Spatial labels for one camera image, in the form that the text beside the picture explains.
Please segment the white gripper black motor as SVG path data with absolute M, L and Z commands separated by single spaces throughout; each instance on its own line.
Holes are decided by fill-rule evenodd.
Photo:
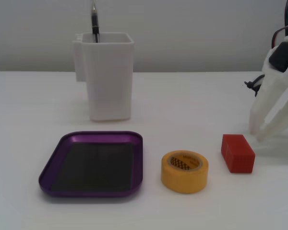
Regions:
M 288 42 L 282 42 L 267 54 L 264 60 L 260 89 L 250 109 L 249 131 L 258 134 L 257 140 L 278 134 L 288 128 L 288 100 L 273 117 L 271 122 L 260 131 L 264 119 L 279 98 L 279 82 L 288 86 Z

